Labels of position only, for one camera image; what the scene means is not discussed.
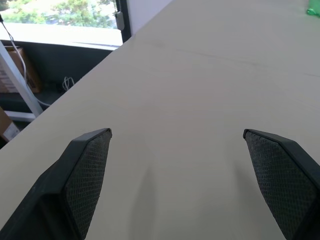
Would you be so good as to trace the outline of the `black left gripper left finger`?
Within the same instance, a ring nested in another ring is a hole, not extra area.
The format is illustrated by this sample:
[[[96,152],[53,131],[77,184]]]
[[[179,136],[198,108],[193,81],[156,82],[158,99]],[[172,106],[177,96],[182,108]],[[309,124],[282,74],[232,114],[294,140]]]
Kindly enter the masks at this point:
[[[0,230],[2,240],[84,240],[100,198],[112,131],[73,139]]]

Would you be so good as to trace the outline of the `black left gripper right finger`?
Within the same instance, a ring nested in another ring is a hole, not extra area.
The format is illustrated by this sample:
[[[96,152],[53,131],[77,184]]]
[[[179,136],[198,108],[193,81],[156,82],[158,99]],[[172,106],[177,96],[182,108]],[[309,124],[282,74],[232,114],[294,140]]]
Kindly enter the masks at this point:
[[[320,238],[320,166],[294,140],[245,129],[260,192],[287,240]]]

